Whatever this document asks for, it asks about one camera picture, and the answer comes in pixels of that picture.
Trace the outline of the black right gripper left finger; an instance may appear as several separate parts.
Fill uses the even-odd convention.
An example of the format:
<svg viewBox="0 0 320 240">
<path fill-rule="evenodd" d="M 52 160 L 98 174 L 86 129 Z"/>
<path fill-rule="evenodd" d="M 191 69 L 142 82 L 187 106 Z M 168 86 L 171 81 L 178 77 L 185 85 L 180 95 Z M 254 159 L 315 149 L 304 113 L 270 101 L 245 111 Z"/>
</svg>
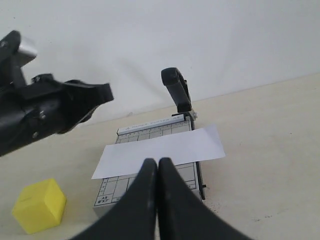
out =
<svg viewBox="0 0 320 240">
<path fill-rule="evenodd" d="M 121 199 L 74 240 L 153 240 L 157 215 L 157 174 L 154 159 L 144 160 Z"/>
</svg>

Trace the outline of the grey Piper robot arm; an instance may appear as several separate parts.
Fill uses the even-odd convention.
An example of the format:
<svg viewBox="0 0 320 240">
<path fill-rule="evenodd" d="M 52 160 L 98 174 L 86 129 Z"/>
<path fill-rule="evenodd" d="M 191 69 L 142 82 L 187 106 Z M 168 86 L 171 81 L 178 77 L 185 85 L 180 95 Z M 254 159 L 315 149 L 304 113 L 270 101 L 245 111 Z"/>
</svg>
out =
<svg viewBox="0 0 320 240">
<path fill-rule="evenodd" d="M 114 99 L 111 86 L 80 80 L 60 82 L 50 73 L 27 84 L 22 67 L 37 53 L 19 31 L 0 41 L 0 154 L 2 156 L 47 138 L 65 134 L 89 120 Z M 145 160 L 129 191 L 77 240 L 152 240 L 156 223 L 157 166 Z"/>
</svg>

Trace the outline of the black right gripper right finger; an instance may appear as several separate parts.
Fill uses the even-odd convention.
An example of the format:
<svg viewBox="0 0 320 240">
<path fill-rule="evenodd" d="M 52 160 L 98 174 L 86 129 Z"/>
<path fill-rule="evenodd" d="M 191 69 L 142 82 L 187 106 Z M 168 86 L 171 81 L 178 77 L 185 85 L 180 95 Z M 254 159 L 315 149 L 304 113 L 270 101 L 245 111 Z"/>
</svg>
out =
<svg viewBox="0 0 320 240">
<path fill-rule="evenodd" d="M 158 163 L 158 225 L 162 240 L 249 240 L 189 189 L 168 157 Z"/>
</svg>

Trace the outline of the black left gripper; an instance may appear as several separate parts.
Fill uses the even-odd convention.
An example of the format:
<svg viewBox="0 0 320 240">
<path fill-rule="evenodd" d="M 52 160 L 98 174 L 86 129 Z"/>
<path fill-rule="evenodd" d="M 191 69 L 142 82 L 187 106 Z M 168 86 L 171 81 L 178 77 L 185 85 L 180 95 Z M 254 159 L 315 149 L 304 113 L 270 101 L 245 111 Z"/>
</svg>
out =
<svg viewBox="0 0 320 240">
<path fill-rule="evenodd" d="M 40 140 L 64 134 L 88 121 L 102 104 L 114 100 L 109 83 L 59 82 L 42 74 L 30 85 L 14 78 L 14 138 Z"/>
</svg>

